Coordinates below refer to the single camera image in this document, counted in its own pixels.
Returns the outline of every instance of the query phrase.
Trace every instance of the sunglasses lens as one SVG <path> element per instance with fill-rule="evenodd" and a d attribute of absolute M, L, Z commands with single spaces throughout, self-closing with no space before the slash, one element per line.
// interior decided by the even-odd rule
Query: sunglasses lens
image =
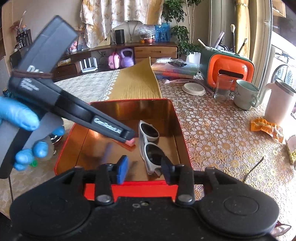
<path fill-rule="evenodd" d="M 146 145 L 145 151 L 149 161 L 151 161 L 154 165 L 161 166 L 161 158 L 165 156 L 165 154 L 158 146 L 148 144 Z"/>
<path fill-rule="evenodd" d="M 142 123 L 141 128 L 146 135 L 148 135 L 150 137 L 154 137 L 154 138 L 158 137 L 157 130 L 154 127 L 152 127 L 151 125 Z"/>
<path fill-rule="evenodd" d="M 290 228 L 291 228 L 290 225 L 281 224 L 280 226 L 277 226 L 272 230 L 271 235 L 274 237 L 281 236 L 281 235 L 285 234 L 286 232 L 288 232 L 290 230 Z"/>

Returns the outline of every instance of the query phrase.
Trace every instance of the curtain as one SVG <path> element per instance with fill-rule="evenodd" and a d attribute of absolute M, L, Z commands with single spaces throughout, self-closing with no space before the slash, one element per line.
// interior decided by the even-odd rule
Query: curtain
<path fill-rule="evenodd" d="M 80 18 L 85 23 L 86 44 L 94 48 L 112 28 L 125 21 L 161 24 L 164 0 L 83 0 Z"/>
<path fill-rule="evenodd" d="M 249 15 L 249 0 L 236 0 L 237 6 L 237 25 L 235 29 L 235 52 L 237 53 L 247 38 L 248 42 L 244 46 L 241 55 L 250 56 L 250 15 Z"/>

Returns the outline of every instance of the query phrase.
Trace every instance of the wooden shelf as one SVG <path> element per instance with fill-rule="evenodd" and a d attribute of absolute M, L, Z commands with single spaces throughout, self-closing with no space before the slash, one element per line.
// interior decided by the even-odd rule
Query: wooden shelf
<path fill-rule="evenodd" d="M 71 58 L 71 61 L 76 62 L 81 59 L 90 58 L 92 51 L 108 50 L 108 49 L 122 49 L 131 47 L 146 47 L 146 46 L 160 46 L 160 47 L 176 47 L 174 42 L 154 42 L 152 44 L 124 43 L 124 44 L 111 44 L 106 46 L 99 46 L 91 49 L 79 50 L 71 54 L 64 55 L 61 60 Z"/>
<path fill-rule="evenodd" d="M 273 16 L 285 18 L 286 5 L 281 0 L 272 0 L 272 14 Z"/>

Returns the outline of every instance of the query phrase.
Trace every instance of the finger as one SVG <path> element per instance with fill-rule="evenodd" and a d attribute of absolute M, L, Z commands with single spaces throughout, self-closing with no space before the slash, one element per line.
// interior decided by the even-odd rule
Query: finger
<path fill-rule="evenodd" d="M 32 110 L 17 100 L 7 97 L 0 97 L 0 119 L 27 131 L 34 131 L 39 127 L 39 118 Z"/>
<path fill-rule="evenodd" d="M 33 162 L 34 156 L 31 149 L 24 149 L 15 155 L 17 164 L 28 165 Z"/>
<path fill-rule="evenodd" d="M 33 155 L 35 157 L 43 158 L 46 157 L 48 153 L 48 144 L 46 142 L 40 141 L 33 146 Z"/>
<path fill-rule="evenodd" d="M 64 126 L 60 126 L 59 128 L 56 128 L 52 134 L 56 135 L 56 136 L 62 136 L 65 134 L 65 127 Z"/>
<path fill-rule="evenodd" d="M 22 165 L 22 164 L 18 164 L 17 162 L 13 165 L 13 167 L 17 170 L 17 171 L 24 171 L 27 169 L 28 165 Z"/>

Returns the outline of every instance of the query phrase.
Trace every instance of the figurine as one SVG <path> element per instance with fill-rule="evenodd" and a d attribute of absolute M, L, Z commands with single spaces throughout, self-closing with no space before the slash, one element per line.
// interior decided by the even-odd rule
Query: figurine
<path fill-rule="evenodd" d="M 72 43 L 72 45 L 70 46 L 71 53 L 77 51 L 77 44 L 78 44 L 77 41 L 75 41 L 74 43 Z"/>
<path fill-rule="evenodd" d="M 22 32 L 23 32 L 23 31 L 26 31 L 26 30 L 27 30 L 27 25 L 24 24 L 24 25 L 22 26 Z"/>

